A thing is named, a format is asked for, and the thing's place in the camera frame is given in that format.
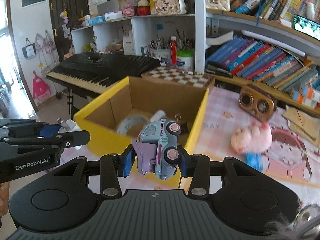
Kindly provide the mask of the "checkered board box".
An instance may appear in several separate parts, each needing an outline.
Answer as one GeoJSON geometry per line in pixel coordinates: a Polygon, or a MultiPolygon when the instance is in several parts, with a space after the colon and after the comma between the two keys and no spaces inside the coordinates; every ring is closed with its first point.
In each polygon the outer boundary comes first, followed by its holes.
{"type": "Polygon", "coordinates": [[[191,87],[208,88],[209,90],[211,90],[215,84],[215,79],[208,74],[185,72],[175,67],[160,66],[143,73],[142,78],[157,83],[174,82],[191,87]]]}

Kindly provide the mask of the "smartphone on shelf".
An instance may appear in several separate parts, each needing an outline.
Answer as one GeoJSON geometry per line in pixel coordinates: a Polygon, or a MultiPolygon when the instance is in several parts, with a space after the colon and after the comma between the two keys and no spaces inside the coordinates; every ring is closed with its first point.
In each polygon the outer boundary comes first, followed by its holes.
{"type": "Polygon", "coordinates": [[[299,15],[294,15],[292,27],[294,30],[320,40],[320,25],[299,15]]]}

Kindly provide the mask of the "white spray bottle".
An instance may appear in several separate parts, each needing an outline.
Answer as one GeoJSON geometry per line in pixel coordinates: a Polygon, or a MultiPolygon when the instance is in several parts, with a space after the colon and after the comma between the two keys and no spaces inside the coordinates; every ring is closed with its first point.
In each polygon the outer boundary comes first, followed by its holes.
{"type": "Polygon", "coordinates": [[[150,119],[149,122],[155,122],[161,119],[165,119],[167,117],[165,111],[159,109],[150,119]]]}

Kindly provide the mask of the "cartoon desk mat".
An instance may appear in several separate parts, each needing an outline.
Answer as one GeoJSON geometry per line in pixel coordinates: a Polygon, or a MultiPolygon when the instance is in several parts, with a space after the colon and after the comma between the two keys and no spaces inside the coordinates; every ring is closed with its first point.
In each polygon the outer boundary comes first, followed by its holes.
{"type": "Polygon", "coordinates": [[[273,178],[297,185],[319,187],[319,163],[311,147],[297,133],[270,123],[272,143],[261,154],[262,171],[273,178]]]}

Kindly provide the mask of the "purple toy truck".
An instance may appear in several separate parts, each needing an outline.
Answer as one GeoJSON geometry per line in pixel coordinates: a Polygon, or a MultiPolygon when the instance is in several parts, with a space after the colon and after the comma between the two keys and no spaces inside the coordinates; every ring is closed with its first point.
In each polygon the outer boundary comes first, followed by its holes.
{"type": "Polygon", "coordinates": [[[182,128],[170,119],[151,122],[132,140],[137,155],[139,174],[155,174],[157,179],[168,180],[176,173],[180,159],[178,136],[182,128]]]}

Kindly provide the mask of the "pink pig plush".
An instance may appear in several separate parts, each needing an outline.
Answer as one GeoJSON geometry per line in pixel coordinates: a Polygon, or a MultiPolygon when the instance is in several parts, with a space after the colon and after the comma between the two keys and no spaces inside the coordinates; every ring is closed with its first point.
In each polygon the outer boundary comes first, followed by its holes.
{"type": "Polygon", "coordinates": [[[231,137],[231,147],[237,154],[264,153],[271,144],[272,133],[268,122],[253,122],[251,126],[237,129],[231,137]]]}

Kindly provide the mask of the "yellow packing tape roll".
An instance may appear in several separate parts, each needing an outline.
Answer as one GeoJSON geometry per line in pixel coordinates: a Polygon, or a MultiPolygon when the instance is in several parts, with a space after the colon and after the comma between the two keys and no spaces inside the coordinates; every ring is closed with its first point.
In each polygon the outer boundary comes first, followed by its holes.
{"type": "Polygon", "coordinates": [[[130,115],[123,119],[117,126],[117,134],[126,135],[127,132],[137,126],[143,125],[146,126],[149,123],[149,120],[142,115],[130,115]]]}

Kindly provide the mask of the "red round doll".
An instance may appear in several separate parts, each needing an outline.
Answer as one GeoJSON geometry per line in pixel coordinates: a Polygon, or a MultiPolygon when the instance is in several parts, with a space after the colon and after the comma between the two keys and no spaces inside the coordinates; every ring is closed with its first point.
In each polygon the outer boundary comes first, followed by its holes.
{"type": "Polygon", "coordinates": [[[137,4],[137,14],[138,16],[150,15],[150,5],[148,0],[139,0],[137,4]]]}

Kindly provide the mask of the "white bookshelf unit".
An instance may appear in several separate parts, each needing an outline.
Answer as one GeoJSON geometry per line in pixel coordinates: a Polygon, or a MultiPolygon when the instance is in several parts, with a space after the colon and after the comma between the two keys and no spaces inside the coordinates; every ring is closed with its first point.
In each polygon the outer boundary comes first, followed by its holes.
{"type": "Polygon", "coordinates": [[[236,86],[254,83],[279,100],[293,104],[289,96],[291,87],[288,85],[292,81],[299,84],[303,80],[319,75],[319,42],[314,38],[276,22],[223,10],[207,9],[201,19],[198,19],[196,14],[118,18],[75,29],[71,32],[71,36],[77,54],[83,52],[84,46],[92,41],[95,42],[97,51],[102,53],[115,39],[129,36],[135,55],[140,56],[154,38],[163,37],[167,40],[171,36],[181,37],[185,34],[196,44],[193,70],[202,72],[205,70],[206,55],[213,48],[206,38],[227,31],[279,47],[297,57],[302,67],[293,77],[286,77],[274,85],[267,84],[266,79],[255,82],[252,78],[243,78],[237,74],[230,77],[215,74],[214,78],[217,80],[236,86]]]}

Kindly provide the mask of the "black binder clip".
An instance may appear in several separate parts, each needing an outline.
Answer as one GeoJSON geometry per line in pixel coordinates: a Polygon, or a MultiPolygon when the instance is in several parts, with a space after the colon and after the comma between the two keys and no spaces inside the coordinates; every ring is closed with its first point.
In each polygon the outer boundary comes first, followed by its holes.
{"type": "Polygon", "coordinates": [[[188,124],[182,119],[182,115],[180,113],[175,114],[175,121],[181,127],[181,134],[186,134],[189,132],[188,124]]]}

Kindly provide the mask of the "blue crumpled packet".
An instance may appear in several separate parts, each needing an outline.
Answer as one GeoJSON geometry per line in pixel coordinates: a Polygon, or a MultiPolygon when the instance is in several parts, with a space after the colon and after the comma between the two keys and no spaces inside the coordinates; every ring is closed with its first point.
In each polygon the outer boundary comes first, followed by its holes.
{"type": "Polygon", "coordinates": [[[246,153],[244,160],[248,166],[258,171],[264,171],[267,168],[267,165],[264,163],[266,158],[263,154],[246,153]]]}

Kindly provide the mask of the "white green-lid jar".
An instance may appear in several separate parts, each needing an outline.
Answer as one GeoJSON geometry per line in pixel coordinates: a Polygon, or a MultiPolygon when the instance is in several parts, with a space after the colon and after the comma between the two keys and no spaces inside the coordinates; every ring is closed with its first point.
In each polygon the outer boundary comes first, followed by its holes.
{"type": "Polygon", "coordinates": [[[192,71],[194,67],[194,54],[192,50],[178,50],[176,66],[185,71],[192,71]]]}

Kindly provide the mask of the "black electronic keyboard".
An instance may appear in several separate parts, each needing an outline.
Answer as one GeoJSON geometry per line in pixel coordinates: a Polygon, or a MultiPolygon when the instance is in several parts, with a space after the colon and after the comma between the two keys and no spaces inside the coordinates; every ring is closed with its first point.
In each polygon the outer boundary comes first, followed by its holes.
{"type": "Polygon", "coordinates": [[[127,76],[141,77],[160,66],[152,57],[119,54],[75,54],[46,75],[70,91],[93,98],[127,76]]]}

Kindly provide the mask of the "wooden retro radio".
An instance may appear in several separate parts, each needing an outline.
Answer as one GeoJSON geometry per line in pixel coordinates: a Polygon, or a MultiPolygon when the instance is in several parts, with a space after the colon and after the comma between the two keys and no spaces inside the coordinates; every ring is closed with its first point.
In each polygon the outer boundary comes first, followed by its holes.
{"type": "Polygon", "coordinates": [[[240,90],[239,106],[260,122],[267,122],[277,111],[277,99],[255,85],[245,85],[240,90]]]}

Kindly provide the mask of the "white charger plug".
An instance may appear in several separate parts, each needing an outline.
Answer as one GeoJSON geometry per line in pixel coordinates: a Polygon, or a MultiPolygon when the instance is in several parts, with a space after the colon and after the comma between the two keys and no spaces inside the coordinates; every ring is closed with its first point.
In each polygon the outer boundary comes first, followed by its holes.
{"type": "Polygon", "coordinates": [[[58,134],[56,135],[57,138],[61,138],[60,133],[67,133],[67,132],[75,132],[80,131],[80,127],[71,119],[62,120],[61,118],[57,119],[57,122],[60,124],[61,128],[58,130],[58,134]]]}

